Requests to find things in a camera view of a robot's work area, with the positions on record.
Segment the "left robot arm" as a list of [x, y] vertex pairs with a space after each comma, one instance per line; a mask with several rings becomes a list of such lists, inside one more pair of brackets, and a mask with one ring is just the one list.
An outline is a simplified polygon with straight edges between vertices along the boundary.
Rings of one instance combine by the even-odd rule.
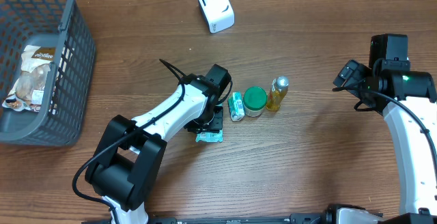
[[222, 103], [232, 80], [214, 64], [204, 76], [184, 74], [164, 65], [178, 79], [175, 92], [157, 107], [132, 118], [115, 116], [105, 128], [94, 155], [72, 181], [76, 195], [106, 205], [109, 223], [147, 223], [144, 203], [155, 185], [169, 140], [181, 129], [201, 133], [223, 127]]

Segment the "teal white tissue pack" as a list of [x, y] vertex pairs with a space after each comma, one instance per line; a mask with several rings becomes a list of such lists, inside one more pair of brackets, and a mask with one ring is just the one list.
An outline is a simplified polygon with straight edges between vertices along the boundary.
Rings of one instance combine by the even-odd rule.
[[240, 92], [233, 92], [228, 98], [230, 118], [233, 122], [240, 121], [244, 116], [244, 105]]

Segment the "yellow drink bottle grey cap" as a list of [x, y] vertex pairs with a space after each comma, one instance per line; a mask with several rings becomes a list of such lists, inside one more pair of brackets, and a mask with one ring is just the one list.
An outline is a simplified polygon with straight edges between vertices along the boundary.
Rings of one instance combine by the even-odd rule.
[[286, 76], [279, 76], [273, 80], [266, 103], [266, 108], [269, 111], [279, 110], [281, 102], [288, 92], [289, 83]]

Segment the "mint green tissue pack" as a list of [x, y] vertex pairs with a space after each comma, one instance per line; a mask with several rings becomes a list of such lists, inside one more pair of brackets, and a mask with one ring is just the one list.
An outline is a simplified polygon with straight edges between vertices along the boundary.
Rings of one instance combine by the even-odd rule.
[[221, 143], [223, 141], [223, 131], [219, 132], [201, 132], [197, 134], [195, 141], [205, 143]]

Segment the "green white can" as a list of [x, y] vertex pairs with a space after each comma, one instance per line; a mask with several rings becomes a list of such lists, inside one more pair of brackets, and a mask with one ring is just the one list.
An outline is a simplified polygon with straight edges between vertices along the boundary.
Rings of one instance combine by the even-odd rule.
[[245, 115], [249, 117], [260, 116], [267, 103], [266, 92], [258, 86], [248, 88], [243, 96], [243, 106]]

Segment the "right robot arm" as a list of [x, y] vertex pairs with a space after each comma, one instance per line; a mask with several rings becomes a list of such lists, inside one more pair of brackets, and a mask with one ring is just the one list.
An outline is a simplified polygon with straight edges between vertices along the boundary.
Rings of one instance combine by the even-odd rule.
[[436, 222], [436, 86], [428, 72], [412, 71], [408, 37], [371, 37], [369, 63], [351, 59], [333, 81], [334, 92], [358, 98], [355, 111], [375, 111], [386, 122], [399, 174], [397, 217], [385, 219], [362, 207], [331, 204], [321, 223]]

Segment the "brown white snack bag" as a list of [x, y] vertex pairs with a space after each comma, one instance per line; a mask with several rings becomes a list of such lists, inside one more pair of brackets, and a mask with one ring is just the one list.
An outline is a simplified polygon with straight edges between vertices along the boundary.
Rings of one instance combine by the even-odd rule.
[[50, 64], [56, 48], [27, 45], [21, 55], [20, 75], [2, 103], [14, 111], [39, 112]]

